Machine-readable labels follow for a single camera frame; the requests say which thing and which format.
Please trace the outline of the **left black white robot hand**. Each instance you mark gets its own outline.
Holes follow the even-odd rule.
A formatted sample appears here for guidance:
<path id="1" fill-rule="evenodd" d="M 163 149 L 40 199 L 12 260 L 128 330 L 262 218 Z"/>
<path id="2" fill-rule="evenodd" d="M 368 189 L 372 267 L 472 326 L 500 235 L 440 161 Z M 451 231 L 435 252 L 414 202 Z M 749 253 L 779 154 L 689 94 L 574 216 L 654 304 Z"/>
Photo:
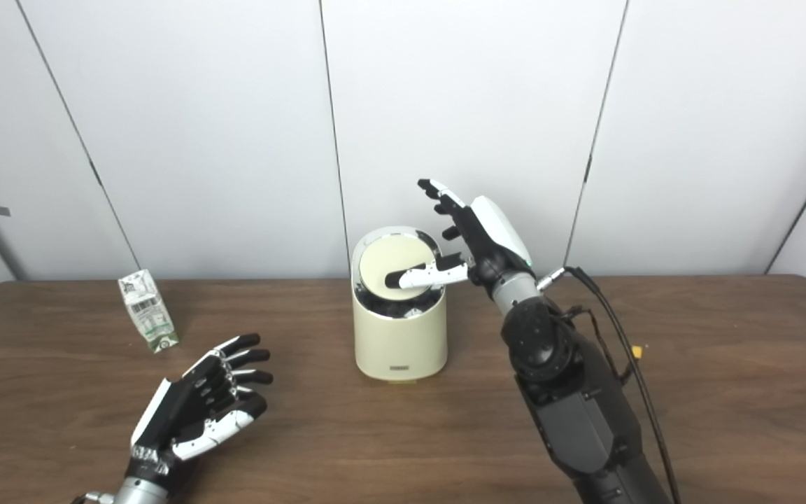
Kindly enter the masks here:
<path id="1" fill-rule="evenodd" d="M 234 336 L 204 352 L 178 379 L 161 380 L 132 431 L 125 477 L 175 495 L 200 456 L 262 416 L 267 401 L 253 385 L 271 385 L 273 376 L 253 367 L 271 358 L 259 344 L 256 332 Z"/>

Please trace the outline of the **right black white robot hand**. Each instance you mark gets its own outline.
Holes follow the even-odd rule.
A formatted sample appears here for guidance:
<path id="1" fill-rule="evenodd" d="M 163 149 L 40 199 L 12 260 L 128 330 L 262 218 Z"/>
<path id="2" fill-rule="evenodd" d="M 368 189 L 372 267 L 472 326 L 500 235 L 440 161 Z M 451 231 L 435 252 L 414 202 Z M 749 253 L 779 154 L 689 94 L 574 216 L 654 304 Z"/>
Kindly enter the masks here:
<path id="1" fill-rule="evenodd" d="M 535 280 L 533 261 L 521 237 L 501 208 L 488 197 L 476 197 L 465 204 L 447 186 L 430 178 L 417 182 L 425 194 L 436 201 L 435 213 L 451 217 L 452 226 L 442 236 L 451 240 L 461 238 L 469 256 L 460 253 L 443 255 L 431 262 L 405 270 L 389 272 L 384 284 L 394 290 L 435 287 L 471 281 L 489 293 L 503 279 L 515 274 L 527 274 Z"/>

